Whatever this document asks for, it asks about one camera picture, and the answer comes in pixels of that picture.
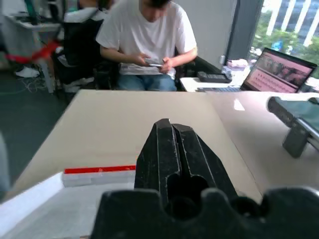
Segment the person's right hand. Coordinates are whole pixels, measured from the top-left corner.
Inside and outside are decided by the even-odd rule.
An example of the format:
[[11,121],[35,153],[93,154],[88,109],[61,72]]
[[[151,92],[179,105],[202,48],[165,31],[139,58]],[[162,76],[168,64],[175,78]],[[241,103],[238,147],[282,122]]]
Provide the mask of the person's right hand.
[[134,64],[143,66],[143,67],[148,67],[150,64],[147,62],[147,60],[150,59],[150,56],[140,53],[139,55],[135,56],[134,59]]

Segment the person's left hand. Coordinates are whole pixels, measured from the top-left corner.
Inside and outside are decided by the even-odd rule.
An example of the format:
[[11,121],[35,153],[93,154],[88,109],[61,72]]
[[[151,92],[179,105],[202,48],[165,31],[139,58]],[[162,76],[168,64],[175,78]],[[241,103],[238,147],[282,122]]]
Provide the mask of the person's left hand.
[[172,68],[174,68],[174,58],[163,58],[163,65],[160,67],[159,71],[163,74],[168,74]]

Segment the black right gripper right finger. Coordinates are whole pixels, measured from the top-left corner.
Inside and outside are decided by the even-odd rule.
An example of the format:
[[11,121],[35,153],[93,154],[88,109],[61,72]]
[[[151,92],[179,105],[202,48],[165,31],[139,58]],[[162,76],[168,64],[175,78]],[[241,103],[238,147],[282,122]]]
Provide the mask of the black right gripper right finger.
[[228,199],[236,198],[236,190],[222,161],[193,128],[174,124],[173,129],[179,149],[181,180],[186,194],[193,200],[199,200],[203,190],[214,188],[222,191]]

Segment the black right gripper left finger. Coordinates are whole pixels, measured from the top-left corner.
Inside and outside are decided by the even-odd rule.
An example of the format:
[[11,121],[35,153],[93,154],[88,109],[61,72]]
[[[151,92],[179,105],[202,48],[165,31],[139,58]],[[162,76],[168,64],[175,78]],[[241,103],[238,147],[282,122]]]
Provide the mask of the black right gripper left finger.
[[138,156],[134,188],[157,190],[168,199],[168,179],[179,173],[176,135],[169,119],[161,119],[154,123]]

